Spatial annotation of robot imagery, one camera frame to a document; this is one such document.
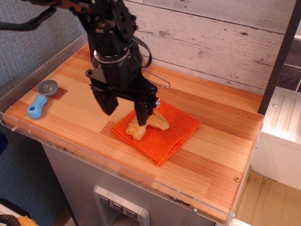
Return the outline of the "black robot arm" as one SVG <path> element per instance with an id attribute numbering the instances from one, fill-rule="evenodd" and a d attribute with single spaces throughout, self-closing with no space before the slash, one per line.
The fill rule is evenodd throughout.
<path id="1" fill-rule="evenodd" d="M 134 36 L 136 17 L 121 0 L 32 0 L 31 4 L 47 6 L 39 16 L 21 28 L 36 29 L 50 18 L 56 8 L 76 15 L 88 35 L 94 68 L 86 72 L 90 86 L 102 110 L 111 115 L 118 106 L 117 98 L 134 102 L 138 124 L 145 125 L 158 106 L 157 87 L 142 76 L 143 64 L 139 47 L 146 44 Z"/>

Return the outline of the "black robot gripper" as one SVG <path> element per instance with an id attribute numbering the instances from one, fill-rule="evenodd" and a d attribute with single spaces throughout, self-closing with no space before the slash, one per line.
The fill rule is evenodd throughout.
<path id="1" fill-rule="evenodd" d="M 117 108 L 117 98 L 133 101 L 139 126 L 146 125 L 147 119 L 158 108 L 160 100 L 156 97 L 157 87 L 146 80 L 138 63 L 127 54 L 113 61 L 99 62 L 92 57 L 93 69 L 86 71 L 90 79 L 93 95 L 106 115 L 111 115 Z"/>

